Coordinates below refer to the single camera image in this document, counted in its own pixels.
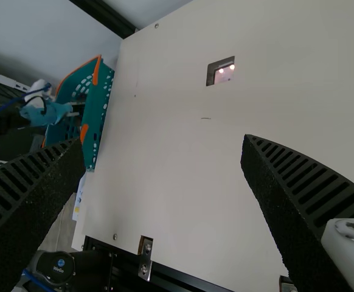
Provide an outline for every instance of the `orange accent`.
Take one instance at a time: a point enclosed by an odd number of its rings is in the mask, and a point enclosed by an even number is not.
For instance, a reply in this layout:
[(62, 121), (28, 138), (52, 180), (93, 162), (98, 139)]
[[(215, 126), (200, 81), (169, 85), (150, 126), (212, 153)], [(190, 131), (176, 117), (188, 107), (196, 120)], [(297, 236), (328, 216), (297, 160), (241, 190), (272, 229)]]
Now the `orange accent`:
[(93, 72), (93, 85), (96, 86), (97, 85), (97, 81), (99, 80), (99, 68), (100, 68), (100, 63), (102, 62), (102, 56), (99, 55), (97, 57), (97, 63), (96, 66), (94, 66), (94, 72)]
[(85, 135), (86, 132), (88, 132), (88, 129), (89, 129), (89, 125), (86, 123), (81, 127), (81, 133), (80, 133), (81, 144), (84, 143)]
[(81, 67), (85, 66), (86, 64), (89, 64), (90, 62), (92, 62), (93, 60), (97, 59), (97, 63), (96, 66), (94, 68), (94, 72), (93, 72), (93, 80), (92, 83), (93, 85), (97, 85), (97, 77), (99, 76), (99, 67), (100, 67), (100, 62), (102, 60), (102, 56), (101, 55), (97, 55), (96, 57), (90, 59), (88, 62), (83, 63), (81, 66), (79, 66), (78, 68), (74, 69), (72, 72), (70, 72), (64, 79), (62, 79), (62, 81), (60, 82), (60, 84), (57, 87), (57, 90), (55, 91), (55, 96), (58, 95), (59, 90), (61, 89), (61, 85), (62, 83), (70, 76), (72, 75), (75, 71), (77, 71), (78, 69), (80, 69)]

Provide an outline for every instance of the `white wooden board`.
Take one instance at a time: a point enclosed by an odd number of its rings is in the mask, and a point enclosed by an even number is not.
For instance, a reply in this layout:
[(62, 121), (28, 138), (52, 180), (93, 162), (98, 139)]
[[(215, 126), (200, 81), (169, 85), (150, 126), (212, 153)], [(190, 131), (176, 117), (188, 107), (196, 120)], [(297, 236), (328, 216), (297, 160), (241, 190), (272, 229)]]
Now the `white wooden board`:
[[(354, 1), (195, 0), (158, 23), (122, 43), (82, 233), (132, 253), (145, 235), (163, 265), (278, 291), (243, 135), (354, 182)], [(233, 81), (206, 87), (207, 65), (233, 55)]]

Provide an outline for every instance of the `blue cable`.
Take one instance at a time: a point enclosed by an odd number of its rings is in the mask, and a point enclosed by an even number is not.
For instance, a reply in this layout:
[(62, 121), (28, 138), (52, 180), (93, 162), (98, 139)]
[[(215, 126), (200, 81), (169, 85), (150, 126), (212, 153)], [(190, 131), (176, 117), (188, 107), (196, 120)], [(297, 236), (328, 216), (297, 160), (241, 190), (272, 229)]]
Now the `blue cable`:
[(0, 107), (0, 112), (5, 110), (6, 108), (8, 108), (10, 105), (14, 104), (15, 102), (18, 102), (18, 101), (22, 100), (26, 96), (29, 96), (30, 94), (34, 94), (34, 93), (37, 93), (37, 92), (40, 92), (40, 91), (47, 91), (50, 87), (51, 87), (51, 84), (47, 83), (47, 85), (44, 88), (37, 89), (37, 90), (34, 90), (34, 91), (30, 91), (30, 92), (26, 92), (26, 93), (22, 94), (21, 97), (17, 97), (15, 99), (12, 99), (8, 103), (6, 103), (5, 105)]
[(46, 286), (45, 284), (43, 284), (42, 282), (40, 282), (37, 278), (35, 278), (30, 272), (28, 272), (28, 270), (24, 269), (23, 270), (23, 274), (26, 275), (27, 278), (29, 278), (33, 283), (35, 283), (36, 285), (38, 285), (39, 287), (41, 287), (44, 291), (47, 292), (56, 292), (54, 289)]

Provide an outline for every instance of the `metal hinge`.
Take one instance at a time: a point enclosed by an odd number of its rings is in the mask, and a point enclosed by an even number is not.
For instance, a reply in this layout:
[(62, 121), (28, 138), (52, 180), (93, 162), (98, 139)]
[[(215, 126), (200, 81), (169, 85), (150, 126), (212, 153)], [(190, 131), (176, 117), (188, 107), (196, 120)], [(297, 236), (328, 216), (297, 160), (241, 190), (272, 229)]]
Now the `metal hinge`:
[(138, 276), (145, 279), (147, 282), (150, 281), (151, 266), (153, 262), (151, 261), (151, 251), (153, 250), (153, 240), (144, 237), (142, 244), (141, 259), (139, 261)]

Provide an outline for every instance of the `teal plastic crate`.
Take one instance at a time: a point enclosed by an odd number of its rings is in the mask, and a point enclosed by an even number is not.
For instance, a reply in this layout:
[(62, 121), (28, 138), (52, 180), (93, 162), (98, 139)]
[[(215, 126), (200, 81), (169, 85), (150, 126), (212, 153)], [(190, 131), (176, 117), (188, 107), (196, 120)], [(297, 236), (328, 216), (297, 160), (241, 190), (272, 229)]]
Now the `teal plastic crate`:
[(114, 74), (103, 63), (101, 55), (70, 73), (57, 88), (56, 102), (76, 102), (81, 93), (87, 95), (81, 131), (75, 124), (75, 117), (66, 117), (57, 125), (49, 125), (46, 131), (45, 145), (80, 136), (85, 166), (90, 172), (94, 171), (97, 162)]

